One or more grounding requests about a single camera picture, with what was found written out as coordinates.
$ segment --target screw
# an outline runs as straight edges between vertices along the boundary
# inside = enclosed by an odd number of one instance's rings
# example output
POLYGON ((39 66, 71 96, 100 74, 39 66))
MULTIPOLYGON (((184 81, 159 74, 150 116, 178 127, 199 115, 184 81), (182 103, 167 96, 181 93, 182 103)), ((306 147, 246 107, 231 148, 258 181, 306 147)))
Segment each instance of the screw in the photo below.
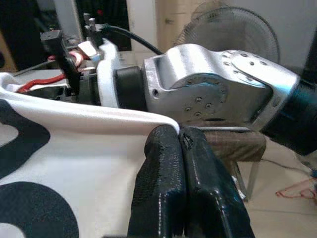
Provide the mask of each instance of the screw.
POLYGON ((92 29, 92 31, 96 32, 96 19, 95 18, 89 18, 89 26, 92 29))
POLYGON ((196 98, 196 103, 199 103, 199 102, 201 102, 203 99, 202 99, 202 97, 197 97, 196 98))
POLYGON ((85 19, 86 25, 89 25, 90 14, 89 13, 84 13, 84 19, 85 19))

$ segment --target black rubber part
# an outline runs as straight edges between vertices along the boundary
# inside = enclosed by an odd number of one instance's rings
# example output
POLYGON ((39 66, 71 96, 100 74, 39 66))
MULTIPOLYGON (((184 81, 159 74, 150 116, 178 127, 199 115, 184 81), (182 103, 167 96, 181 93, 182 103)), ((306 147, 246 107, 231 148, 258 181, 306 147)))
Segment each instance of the black rubber part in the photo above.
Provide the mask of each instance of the black rubber part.
POLYGON ((0 223, 18 227, 26 238, 78 238, 76 217, 57 192, 33 182, 0 186, 0 223))
POLYGON ((248 212, 231 175, 198 129, 180 132, 187 179, 185 236, 254 238, 248 212))
POLYGON ((186 183, 182 149, 175 129, 155 128, 137 174, 128 237, 171 238, 183 234, 186 183))
POLYGON ((115 86, 121 108, 147 111, 143 75, 139 67, 118 69, 115 72, 115 86))
POLYGON ((79 85, 81 90, 77 96, 76 103, 100 106, 98 90, 98 79, 95 70, 86 70, 81 76, 79 85))
POLYGON ((0 147, 0 179, 21 167, 34 152, 50 140, 50 133, 40 124, 18 114, 10 104, 0 99, 0 122, 15 127, 19 134, 0 147))
POLYGON ((317 149, 317 89, 301 80, 283 109, 262 130, 278 144, 300 155, 317 149))

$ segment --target black cable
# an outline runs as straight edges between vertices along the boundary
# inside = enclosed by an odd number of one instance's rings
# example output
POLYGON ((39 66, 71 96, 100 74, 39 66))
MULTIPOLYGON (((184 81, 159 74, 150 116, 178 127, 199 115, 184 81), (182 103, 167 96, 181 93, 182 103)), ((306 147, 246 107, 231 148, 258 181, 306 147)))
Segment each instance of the black cable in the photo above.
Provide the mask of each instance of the black cable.
POLYGON ((275 165, 277 165, 277 166, 280 166, 280 167, 282 167, 282 168, 285 168, 285 169, 288 169, 288 170, 298 171, 298 172, 301 172, 301 173, 304 173, 304 174, 310 176, 310 173, 309 173, 309 172, 306 172, 305 170, 301 170, 301 169, 299 169, 299 168, 289 167, 289 166, 286 166, 286 165, 282 165, 282 164, 280 164, 280 163, 278 163, 278 162, 275 162, 275 161, 273 161, 273 160, 261 159, 261 161, 266 161, 266 162, 275 164, 275 165))
POLYGON ((148 49, 150 49, 151 51, 153 51, 157 55, 162 55, 163 54, 162 51, 160 51, 155 46, 151 45, 149 42, 147 42, 146 40, 144 40, 140 36, 137 36, 136 34, 130 32, 130 31, 126 30, 126 29, 123 29, 121 27, 111 26, 109 24, 104 24, 102 30, 111 31, 111 32, 115 32, 115 33, 121 34, 123 36, 126 36, 126 37, 128 37, 130 39, 133 39, 133 40, 139 42, 140 44, 142 44, 143 46, 147 47, 148 49))

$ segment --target red wire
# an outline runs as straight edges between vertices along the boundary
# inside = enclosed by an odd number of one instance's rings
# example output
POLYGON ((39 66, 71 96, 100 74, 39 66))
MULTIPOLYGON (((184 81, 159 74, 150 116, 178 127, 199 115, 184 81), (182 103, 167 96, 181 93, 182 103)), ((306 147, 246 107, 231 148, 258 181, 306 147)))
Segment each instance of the red wire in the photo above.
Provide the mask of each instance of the red wire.
MULTIPOLYGON (((80 53, 77 53, 77 52, 69 52, 69 54, 76 58, 75 65, 78 68, 82 64, 84 57, 80 53)), ((56 82, 59 82, 63 79, 65 79, 64 74, 61 74, 61 75, 53 77, 53 78, 48 78, 48 79, 32 80, 32 81, 26 83, 25 85, 23 85, 22 87, 20 87, 16 92, 17 93, 25 93, 25 92, 29 91, 30 88, 32 88, 35 85, 45 85, 45 84, 56 83, 56 82)))

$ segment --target metal bracket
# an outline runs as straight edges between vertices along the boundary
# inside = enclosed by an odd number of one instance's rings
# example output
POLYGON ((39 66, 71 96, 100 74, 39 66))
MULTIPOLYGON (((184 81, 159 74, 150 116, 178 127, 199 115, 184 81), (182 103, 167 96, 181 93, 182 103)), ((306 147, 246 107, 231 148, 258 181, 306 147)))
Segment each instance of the metal bracket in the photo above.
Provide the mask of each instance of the metal bracket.
POLYGON ((250 123, 267 102, 271 89, 241 71, 236 73, 231 55, 184 44, 146 59, 143 70, 148 110, 178 122, 223 119, 250 123))
POLYGON ((252 129, 260 131, 284 106, 289 95, 297 87, 299 77, 284 67, 257 55, 243 51, 232 51, 231 54, 231 63, 237 70, 273 90, 269 103, 250 125, 252 129))

